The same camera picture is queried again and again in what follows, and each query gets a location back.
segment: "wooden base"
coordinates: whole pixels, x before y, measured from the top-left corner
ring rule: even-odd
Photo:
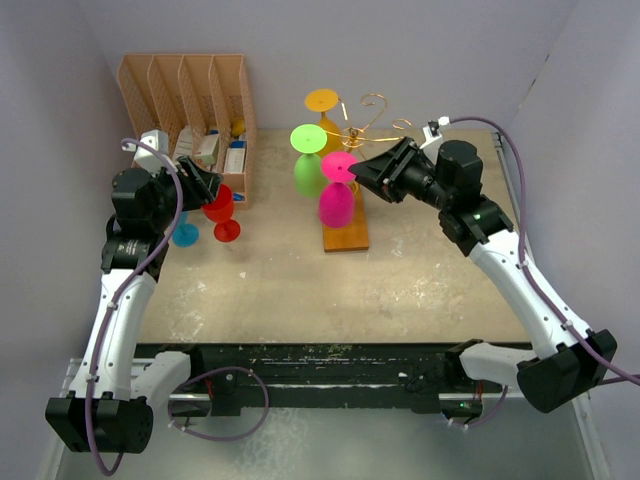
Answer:
[[[353,222],[344,228],[322,226],[324,251],[326,253],[369,250],[367,218],[364,214],[364,201],[360,189],[354,194],[354,197],[356,203]]]

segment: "wall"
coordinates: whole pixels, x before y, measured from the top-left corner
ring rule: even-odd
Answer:
[[[530,240],[551,283],[616,362],[640,371],[640,3],[581,0],[510,126],[525,162]],[[593,391],[616,478],[637,478],[640,390]]]
[[[0,5],[0,478],[33,479],[68,359],[95,316],[129,122],[74,0]]]
[[[315,120],[316,88],[339,91],[360,124],[367,92],[418,126],[450,114],[508,123],[577,0],[80,0],[115,72],[125,53],[248,55],[258,124]],[[339,111],[335,119],[340,118]]]

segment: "wooden organizer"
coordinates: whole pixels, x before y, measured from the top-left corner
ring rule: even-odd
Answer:
[[[138,138],[159,128],[169,134],[169,155],[180,131],[193,133],[195,154],[209,126],[219,132],[214,171],[223,173],[231,142],[231,125],[244,118],[247,131],[244,172],[223,174],[224,183],[244,197],[236,208],[248,208],[251,170],[258,129],[244,55],[131,54],[118,68],[118,83]]]

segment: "gray floor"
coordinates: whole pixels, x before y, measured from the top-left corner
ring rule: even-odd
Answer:
[[[194,427],[239,433],[259,410],[207,418]],[[58,480],[102,477],[89,454],[66,452]],[[571,405],[543,415],[508,399],[476,430],[448,428],[437,415],[401,410],[273,410],[252,437],[211,443],[156,421],[142,455],[126,456],[116,478],[225,480],[590,479]]]

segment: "wooden tabletop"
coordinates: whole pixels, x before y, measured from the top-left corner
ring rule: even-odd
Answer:
[[[391,205],[364,192],[371,248],[324,253],[317,199],[294,188],[289,134],[260,131],[253,203],[234,215],[242,226],[235,242],[217,242],[201,212],[189,215],[200,239],[169,248],[140,342],[527,340],[497,289],[444,236],[438,212],[413,198]],[[447,134],[478,148],[483,192],[514,220],[491,134]],[[363,149],[369,158],[391,145]]]

